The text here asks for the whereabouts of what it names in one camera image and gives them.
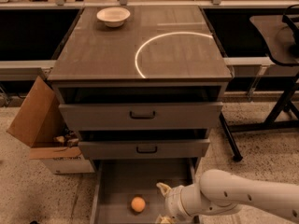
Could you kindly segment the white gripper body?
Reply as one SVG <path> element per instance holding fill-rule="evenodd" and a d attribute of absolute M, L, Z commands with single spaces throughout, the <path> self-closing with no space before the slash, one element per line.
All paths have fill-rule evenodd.
<path fill-rule="evenodd" d="M 175 223 L 192 220 L 193 185 L 172 188 L 165 197 L 165 212 Z"/>

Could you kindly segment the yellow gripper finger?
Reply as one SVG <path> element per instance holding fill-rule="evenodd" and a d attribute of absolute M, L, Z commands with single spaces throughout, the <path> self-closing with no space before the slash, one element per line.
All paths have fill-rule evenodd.
<path fill-rule="evenodd" d="M 175 224 L 175 222 L 169 216 L 157 216 L 155 224 Z"/>
<path fill-rule="evenodd" d="M 168 185 L 166 185 L 165 183 L 162 183 L 162 182 L 158 182 L 156 184 L 156 187 L 160 190 L 160 192 L 162 193 L 162 195 L 164 197 L 166 197 L 172 189 L 171 187 L 169 187 Z"/>

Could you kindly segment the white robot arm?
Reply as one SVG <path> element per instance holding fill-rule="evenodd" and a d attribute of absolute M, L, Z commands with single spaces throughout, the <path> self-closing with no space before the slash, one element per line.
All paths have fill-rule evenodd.
<path fill-rule="evenodd" d="M 237 213 L 242 205 L 299 224 L 299 186 L 243 178 L 222 170 L 208 170 L 188 186 L 169 187 L 158 183 L 164 196 L 165 214 L 156 224 L 190 223 L 199 215 L 221 216 Z"/>

